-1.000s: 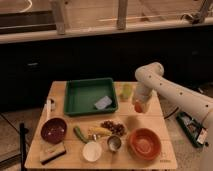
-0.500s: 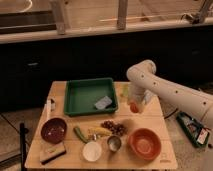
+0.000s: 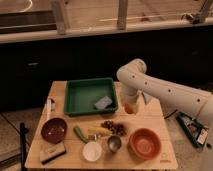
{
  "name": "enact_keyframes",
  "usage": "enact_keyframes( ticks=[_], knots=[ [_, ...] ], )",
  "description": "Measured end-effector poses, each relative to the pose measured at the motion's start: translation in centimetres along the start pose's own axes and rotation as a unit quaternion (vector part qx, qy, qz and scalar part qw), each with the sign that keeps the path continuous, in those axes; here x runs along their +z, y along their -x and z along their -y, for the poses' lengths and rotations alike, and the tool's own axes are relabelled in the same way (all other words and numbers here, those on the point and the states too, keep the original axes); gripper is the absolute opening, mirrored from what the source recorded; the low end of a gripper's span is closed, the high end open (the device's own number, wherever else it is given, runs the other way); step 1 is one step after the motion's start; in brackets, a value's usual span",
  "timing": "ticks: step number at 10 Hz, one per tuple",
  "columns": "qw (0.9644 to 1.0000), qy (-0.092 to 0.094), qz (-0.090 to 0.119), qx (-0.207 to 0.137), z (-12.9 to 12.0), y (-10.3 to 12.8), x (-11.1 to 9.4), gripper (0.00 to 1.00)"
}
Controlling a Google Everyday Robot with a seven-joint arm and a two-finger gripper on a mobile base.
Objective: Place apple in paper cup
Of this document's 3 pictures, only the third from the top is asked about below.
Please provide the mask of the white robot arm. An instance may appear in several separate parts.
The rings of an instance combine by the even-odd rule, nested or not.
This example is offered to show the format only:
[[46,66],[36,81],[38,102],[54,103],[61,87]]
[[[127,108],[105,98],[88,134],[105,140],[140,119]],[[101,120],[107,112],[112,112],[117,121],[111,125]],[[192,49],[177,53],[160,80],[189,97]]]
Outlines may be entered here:
[[146,71],[147,66],[141,59],[134,59],[117,70],[123,103],[133,109],[138,92],[142,91],[204,124],[209,132],[199,171],[213,171],[213,93],[154,78]]

